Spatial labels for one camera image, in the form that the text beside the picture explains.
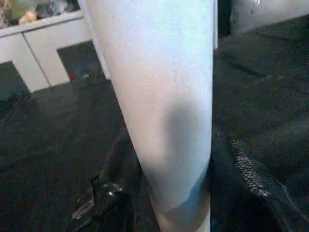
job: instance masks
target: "white shelf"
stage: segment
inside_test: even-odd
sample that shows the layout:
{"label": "white shelf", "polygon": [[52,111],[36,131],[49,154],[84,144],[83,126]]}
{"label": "white shelf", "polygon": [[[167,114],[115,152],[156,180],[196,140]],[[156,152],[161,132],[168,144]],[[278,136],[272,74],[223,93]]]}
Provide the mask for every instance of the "white shelf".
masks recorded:
{"label": "white shelf", "polygon": [[16,25],[16,26],[0,29],[0,38],[9,36],[9,35],[18,34],[18,33],[23,33],[25,31],[31,31],[31,30],[49,27],[55,24],[60,24],[63,22],[76,20],[82,17],[83,17],[83,13],[82,11],[79,10],[79,11],[65,13],[65,14],[58,15],[58,16],[40,19],[40,20],[31,22],[31,23],[23,24],[21,26]]}

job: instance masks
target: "dark floor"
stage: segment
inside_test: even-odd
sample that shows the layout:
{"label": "dark floor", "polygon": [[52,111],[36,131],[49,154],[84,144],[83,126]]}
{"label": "dark floor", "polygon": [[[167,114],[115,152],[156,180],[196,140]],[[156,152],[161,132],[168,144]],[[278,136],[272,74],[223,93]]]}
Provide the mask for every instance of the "dark floor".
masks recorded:
{"label": "dark floor", "polygon": [[[293,30],[300,25],[306,27],[304,19],[223,39],[215,54],[214,123],[248,141],[257,138],[252,145],[262,153],[256,156],[275,160],[275,167],[308,153],[262,146],[265,136],[273,138],[269,131],[309,119],[309,40]],[[34,93],[0,127],[0,231],[64,231],[73,200],[104,167],[122,126],[103,77]],[[149,201],[145,192],[142,199],[141,205]]]}

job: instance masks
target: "cabinet door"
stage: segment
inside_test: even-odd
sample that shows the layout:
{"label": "cabinet door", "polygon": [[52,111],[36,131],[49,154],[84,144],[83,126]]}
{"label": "cabinet door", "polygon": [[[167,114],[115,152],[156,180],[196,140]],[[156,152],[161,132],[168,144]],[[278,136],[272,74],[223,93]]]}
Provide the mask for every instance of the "cabinet door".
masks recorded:
{"label": "cabinet door", "polygon": [[0,38],[0,47],[2,89],[16,88],[18,92],[26,85],[34,92],[50,86],[22,34]]}
{"label": "cabinet door", "polygon": [[85,78],[96,69],[103,74],[83,18],[24,35],[52,86]]}

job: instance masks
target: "plush toy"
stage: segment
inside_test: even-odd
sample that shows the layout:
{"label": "plush toy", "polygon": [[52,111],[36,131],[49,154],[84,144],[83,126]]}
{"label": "plush toy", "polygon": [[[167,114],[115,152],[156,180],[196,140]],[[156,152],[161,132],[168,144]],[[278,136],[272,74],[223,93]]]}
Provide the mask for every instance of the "plush toy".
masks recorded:
{"label": "plush toy", "polygon": [[26,11],[25,15],[19,19],[18,23],[24,24],[35,20],[37,20],[37,13],[32,11]]}

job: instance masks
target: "cabinet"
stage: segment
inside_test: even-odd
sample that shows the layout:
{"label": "cabinet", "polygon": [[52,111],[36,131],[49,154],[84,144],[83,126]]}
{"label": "cabinet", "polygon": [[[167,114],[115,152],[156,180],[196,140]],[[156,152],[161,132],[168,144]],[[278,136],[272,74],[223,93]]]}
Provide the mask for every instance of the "cabinet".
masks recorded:
{"label": "cabinet", "polygon": [[11,61],[30,92],[107,72],[81,11],[2,29],[0,46],[0,69]]}

